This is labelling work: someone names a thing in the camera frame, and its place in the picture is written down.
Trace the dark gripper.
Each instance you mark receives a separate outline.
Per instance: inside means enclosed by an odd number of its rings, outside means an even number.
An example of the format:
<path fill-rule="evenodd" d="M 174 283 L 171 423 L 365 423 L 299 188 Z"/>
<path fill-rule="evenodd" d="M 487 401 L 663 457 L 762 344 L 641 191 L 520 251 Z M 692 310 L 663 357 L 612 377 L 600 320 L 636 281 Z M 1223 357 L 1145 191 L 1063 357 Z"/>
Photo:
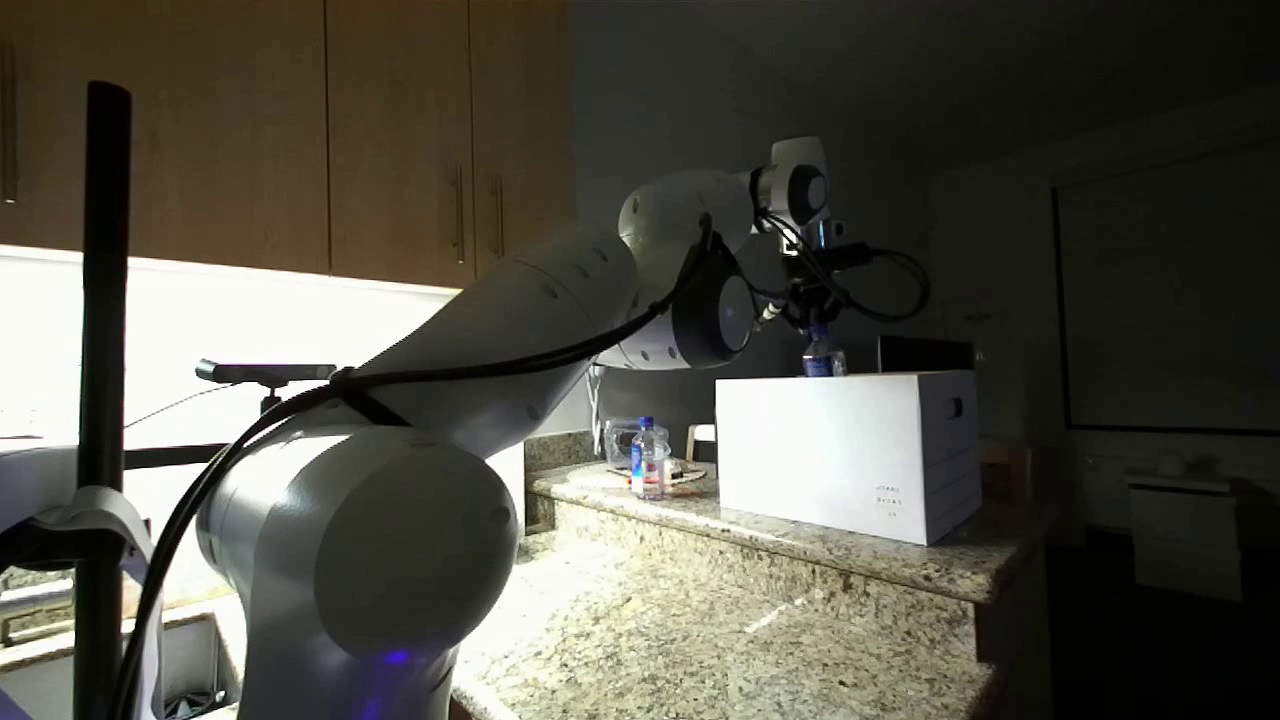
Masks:
<path fill-rule="evenodd" d="M 781 269 L 788 281 L 784 320 L 803 337 L 818 337 L 842 313 L 846 300 L 831 269 L 841 224 L 831 216 L 768 216 L 762 227 L 781 244 Z"/>

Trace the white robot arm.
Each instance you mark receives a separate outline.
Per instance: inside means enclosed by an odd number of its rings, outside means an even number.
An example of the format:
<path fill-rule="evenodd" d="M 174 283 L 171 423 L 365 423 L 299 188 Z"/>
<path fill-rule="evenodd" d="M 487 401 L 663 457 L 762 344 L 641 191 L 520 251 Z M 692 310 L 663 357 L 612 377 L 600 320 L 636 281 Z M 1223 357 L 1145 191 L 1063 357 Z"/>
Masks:
<path fill-rule="evenodd" d="M 738 251 L 831 227 L 826 162 L 781 141 L 749 174 L 636 188 L 472 281 L 418 329 L 279 405 L 227 452 L 200 553 L 242 608 L 237 720 L 445 720 L 456 652 L 501 601 L 516 499 L 491 457 L 590 370 L 679 374 L 742 352 Z"/>

